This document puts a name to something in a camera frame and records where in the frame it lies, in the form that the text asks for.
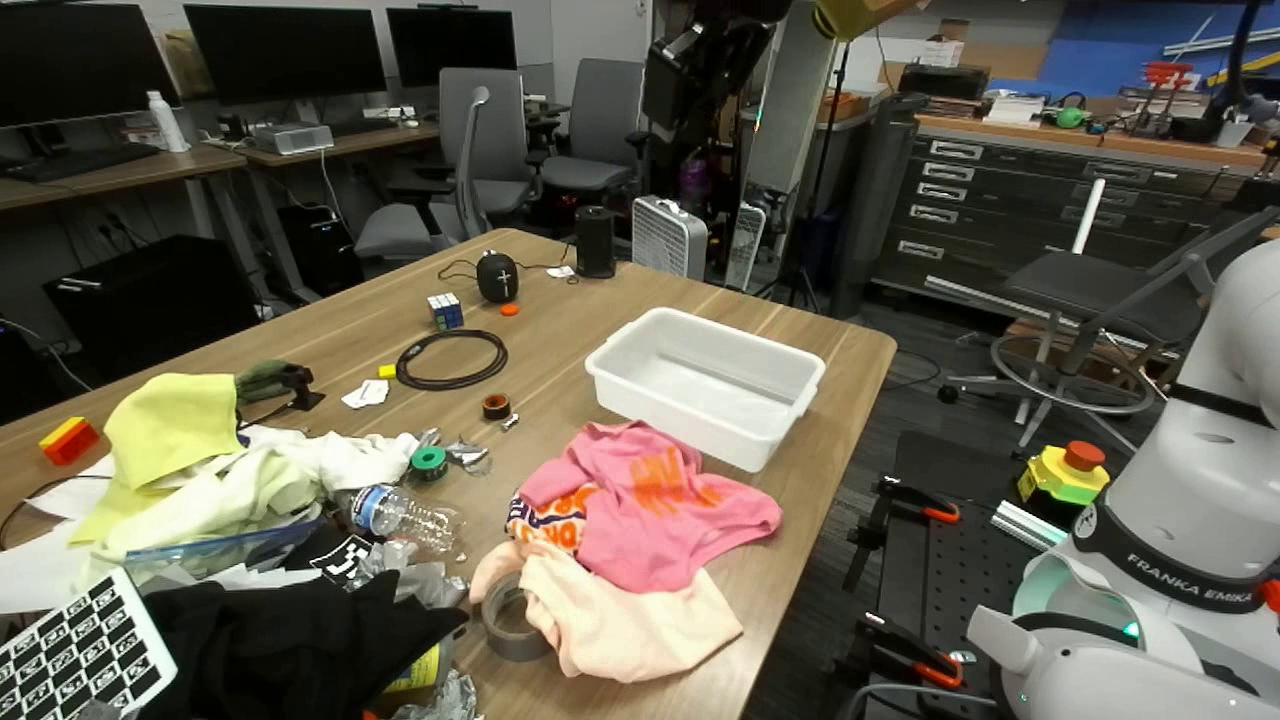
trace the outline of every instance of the black cloth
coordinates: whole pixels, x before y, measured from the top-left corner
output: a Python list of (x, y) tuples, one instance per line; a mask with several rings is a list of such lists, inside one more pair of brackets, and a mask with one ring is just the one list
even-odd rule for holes
[(358, 592), (195, 584), (147, 595), (147, 614), (181, 675), (145, 720), (352, 720), (464, 624), (455, 610), (394, 603), (392, 573)]

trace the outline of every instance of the tape roll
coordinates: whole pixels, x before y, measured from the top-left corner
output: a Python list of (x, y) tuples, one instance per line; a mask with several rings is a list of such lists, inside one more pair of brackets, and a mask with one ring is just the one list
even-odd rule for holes
[(482, 419), (501, 425), (511, 416), (511, 400), (503, 393), (492, 393), (482, 396), (482, 410), (480, 410)]
[(518, 575), (496, 582), (496, 587), (480, 603), (480, 624), (482, 624), (489, 650), (503, 659), (534, 659), (551, 652), (545, 632), (522, 621)]
[(447, 451), (439, 443), (420, 443), (411, 458), (406, 458), (406, 474), (417, 481), (439, 481), (447, 474)]

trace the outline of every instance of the computer monitor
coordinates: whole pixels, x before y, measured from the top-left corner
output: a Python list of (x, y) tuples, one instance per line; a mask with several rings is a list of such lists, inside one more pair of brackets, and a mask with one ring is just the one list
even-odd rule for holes
[(135, 4), (0, 4), (0, 129), (145, 114), (171, 79)]
[(388, 90), (368, 10), (185, 4), (185, 13), (224, 104)]
[(388, 10), (401, 86), (437, 90), (439, 68), (516, 68), (511, 13)]

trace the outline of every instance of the white plastic bin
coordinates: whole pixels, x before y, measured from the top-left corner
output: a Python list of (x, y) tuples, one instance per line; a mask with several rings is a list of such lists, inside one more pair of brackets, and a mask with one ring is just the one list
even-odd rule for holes
[(731, 469), (759, 474), (809, 411), (827, 364), (813, 351), (651, 308), (591, 358), (596, 400)]

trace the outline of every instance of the peach cloth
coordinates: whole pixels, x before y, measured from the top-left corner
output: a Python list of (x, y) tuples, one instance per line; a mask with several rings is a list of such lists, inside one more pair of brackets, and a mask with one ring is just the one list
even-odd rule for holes
[(551, 543), (501, 543), (473, 575), (480, 603), (501, 575), (518, 573), (522, 615), (556, 650), (565, 675), (640, 684), (705, 663), (743, 624), (708, 573), (678, 592), (621, 592)]
[(587, 425), (518, 496), (545, 508), (585, 484), (596, 492), (576, 559), (627, 592), (675, 592), (708, 559), (778, 527), (770, 496), (705, 474), (690, 449), (646, 425)]

